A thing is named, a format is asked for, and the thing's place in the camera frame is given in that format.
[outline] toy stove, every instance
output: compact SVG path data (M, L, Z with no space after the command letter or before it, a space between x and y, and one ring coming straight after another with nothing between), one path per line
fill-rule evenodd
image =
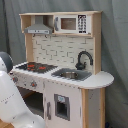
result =
M11 78L19 87L43 93L44 80L38 74L45 74L56 67L36 62L23 63L15 67L16 71L13 71Z
M16 68L44 74L44 73L46 73L46 72L48 72L48 71L50 71L56 67L57 66L53 66L53 65L41 64L41 63L36 63L36 62L29 62L27 64L18 66Z

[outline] knob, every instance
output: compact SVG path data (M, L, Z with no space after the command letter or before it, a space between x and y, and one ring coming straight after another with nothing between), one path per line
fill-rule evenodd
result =
M14 77L13 78L13 81L14 81L14 83L16 83L18 81L18 78L17 77Z
M31 83L31 86L32 86L32 87L36 87L36 86L37 86L36 82L33 81L33 82Z

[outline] stove burner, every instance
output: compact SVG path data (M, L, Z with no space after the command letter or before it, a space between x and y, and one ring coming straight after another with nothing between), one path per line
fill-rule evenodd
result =
M29 62L27 64L21 65L21 66L16 67L16 68L27 70L27 71L32 71L32 72L46 73L46 72L48 72L48 71L50 71L56 67L57 66L53 66L53 65Z

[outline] control panel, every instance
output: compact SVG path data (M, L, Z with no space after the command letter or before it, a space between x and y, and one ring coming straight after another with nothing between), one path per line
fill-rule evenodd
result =
M78 15L79 33L86 33L86 15Z
M42 78L20 72L11 72L10 77L13 79L16 86L43 93L44 80Z
M48 30L28 30L28 33L50 34Z

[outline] microwave window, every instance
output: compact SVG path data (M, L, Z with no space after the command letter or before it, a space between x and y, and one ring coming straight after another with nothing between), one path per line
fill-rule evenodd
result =
M76 18L61 18L61 29L76 30Z

